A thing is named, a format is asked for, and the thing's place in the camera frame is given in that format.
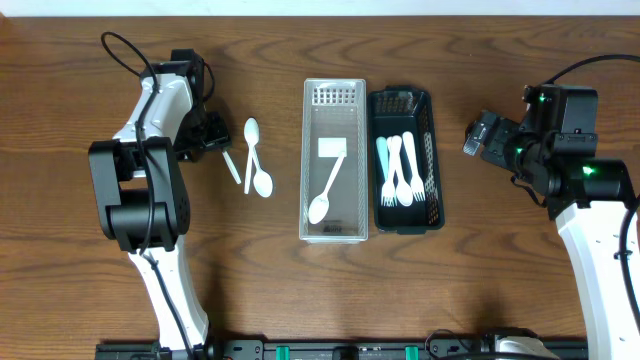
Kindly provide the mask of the pale green fork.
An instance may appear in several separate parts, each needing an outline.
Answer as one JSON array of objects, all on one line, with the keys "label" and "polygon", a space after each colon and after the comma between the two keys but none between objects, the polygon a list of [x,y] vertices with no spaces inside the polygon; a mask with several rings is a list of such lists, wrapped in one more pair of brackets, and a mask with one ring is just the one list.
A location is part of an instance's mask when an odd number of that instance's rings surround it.
[{"label": "pale green fork", "polygon": [[382,169],[383,180],[386,181],[389,174],[389,150],[385,137],[380,136],[376,139],[376,150]]}]

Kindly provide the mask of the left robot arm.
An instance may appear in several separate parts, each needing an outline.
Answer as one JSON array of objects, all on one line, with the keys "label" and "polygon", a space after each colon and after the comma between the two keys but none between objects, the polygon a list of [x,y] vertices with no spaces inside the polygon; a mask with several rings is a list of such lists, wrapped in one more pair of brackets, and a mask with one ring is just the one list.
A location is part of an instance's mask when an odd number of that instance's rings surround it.
[{"label": "left robot arm", "polygon": [[159,325],[155,350],[132,358],[205,359],[209,321],[198,301],[184,250],[190,201],[180,162],[225,150],[231,136],[206,109],[209,65],[192,49],[148,64],[142,93],[112,139],[91,144],[88,157],[99,222],[138,269]]}]

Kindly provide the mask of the black plastic basket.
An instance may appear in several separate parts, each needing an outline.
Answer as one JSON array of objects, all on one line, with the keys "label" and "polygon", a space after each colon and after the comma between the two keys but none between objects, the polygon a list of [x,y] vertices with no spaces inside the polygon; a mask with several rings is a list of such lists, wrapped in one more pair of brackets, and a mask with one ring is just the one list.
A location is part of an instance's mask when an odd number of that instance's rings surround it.
[{"label": "black plastic basket", "polygon": [[[424,234],[445,223],[440,168],[430,94],[409,85],[388,86],[367,97],[369,143],[372,160],[373,209],[376,227],[400,235]],[[423,181],[424,199],[405,207],[383,205],[382,187],[388,160],[378,154],[376,140],[392,135],[413,135],[417,172]]]}]

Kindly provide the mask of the white spoon bowl up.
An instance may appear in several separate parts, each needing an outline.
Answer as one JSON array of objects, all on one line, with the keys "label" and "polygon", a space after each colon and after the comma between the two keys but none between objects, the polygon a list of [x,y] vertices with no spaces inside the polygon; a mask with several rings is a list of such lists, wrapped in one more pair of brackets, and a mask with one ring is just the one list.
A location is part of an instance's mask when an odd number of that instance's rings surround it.
[{"label": "white spoon bowl up", "polygon": [[248,194],[251,186],[251,175],[253,167],[253,151],[259,142],[259,126],[254,117],[247,119],[244,126],[244,138],[248,146],[247,163],[245,169],[244,193]]}]

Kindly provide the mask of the white spoon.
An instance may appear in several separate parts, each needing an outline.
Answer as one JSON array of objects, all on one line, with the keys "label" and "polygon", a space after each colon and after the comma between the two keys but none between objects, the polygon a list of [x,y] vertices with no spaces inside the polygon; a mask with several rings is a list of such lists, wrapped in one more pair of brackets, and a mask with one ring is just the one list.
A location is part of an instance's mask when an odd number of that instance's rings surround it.
[{"label": "white spoon", "polygon": [[241,183],[242,183],[241,177],[240,177],[240,175],[239,175],[239,172],[238,172],[238,170],[237,170],[237,168],[236,168],[236,166],[235,166],[235,163],[234,163],[234,161],[232,160],[232,158],[231,158],[230,154],[228,153],[228,151],[227,151],[227,150],[223,150],[223,151],[222,151],[222,155],[223,155],[223,158],[224,158],[224,160],[225,160],[225,163],[226,163],[226,165],[227,165],[227,167],[228,167],[228,169],[229,169],[229,171],[230,171],[230,173],[231,173],[231,175],[232,175],[232,177],[233,177],[234,181],[235,181],[237,184],[241,184]]},{"label": "white spoon", "polygon": [[313,225],[320,223],[328,213],[328,210],[330,208],[328,195],[345,157],[346,153],[342,151],[337,157],[337,160],[332,168],[324,190],[319,195],[317,195],[309,205],[308,219],[309,222]]},{"label": "white spoon", "polygon": [[402,206],[408,207],[413,203],[413,194],[410,185],[407,183],[404,177],[402,163],[401,163],[401,147],[402,139],[399,135],[395,135],[391,138],[390,145],[390,165],[389,172],[391,177],[397,177],[397,186],[395,190],[396,198]]}]

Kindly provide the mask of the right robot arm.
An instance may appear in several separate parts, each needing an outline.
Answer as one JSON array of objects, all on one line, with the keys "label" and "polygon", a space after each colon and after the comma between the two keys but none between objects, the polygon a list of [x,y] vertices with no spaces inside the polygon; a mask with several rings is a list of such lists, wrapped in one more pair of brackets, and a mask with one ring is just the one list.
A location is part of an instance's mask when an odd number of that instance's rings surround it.
[{"label": "right robot arm", "polygon": [[527,86],[523,120],[484,110],[463,150],[506,169],[548,211],[569,254],[591,359],[639,351],[638,199],[623,161],[596,156],[598,93],[583,86]]}]

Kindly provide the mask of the white fork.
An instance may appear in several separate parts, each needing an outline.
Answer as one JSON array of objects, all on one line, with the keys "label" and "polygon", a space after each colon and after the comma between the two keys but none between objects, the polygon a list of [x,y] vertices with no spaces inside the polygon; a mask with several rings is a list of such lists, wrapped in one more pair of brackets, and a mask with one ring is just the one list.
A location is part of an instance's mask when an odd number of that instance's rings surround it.
[{"label": "white fork", "polygon": [[381,189],[382,205],[385,207],[396,206],[398,199],[403,197],[403,181],[401,179],[398,179],[398,183],[394,184],[394,177],[396,176],[396,172],[401,167],[399,156],[401,143],[401,138],[398,135],[389,137],[387,139],[387,146],[389,149],[389,171],[387,179]]},{"label": "white fork", "polygon": [[424,182],[419,173],[414,136],[411,132],[406,131],[402,134],[402,140],[411,168],[410,187],[412,194],[417,202],[424,202],[426,200],[426,195],[424,191]]}]

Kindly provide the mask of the white spoon bowl down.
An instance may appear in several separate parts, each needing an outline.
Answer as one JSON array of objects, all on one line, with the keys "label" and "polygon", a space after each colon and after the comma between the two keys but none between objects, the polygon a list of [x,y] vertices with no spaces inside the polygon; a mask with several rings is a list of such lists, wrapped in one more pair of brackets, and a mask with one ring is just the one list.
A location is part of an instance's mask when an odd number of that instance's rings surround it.
[{"label": "white spoon bowl down", "polygon": [[251,156],[253,163],[256,167],[255,175],[253,178],[253,185],[256,192],[263,198],[268,198],[272,195],[274,184],[271,176],[262,169],[258,154],[255,147],[251,148]]}]

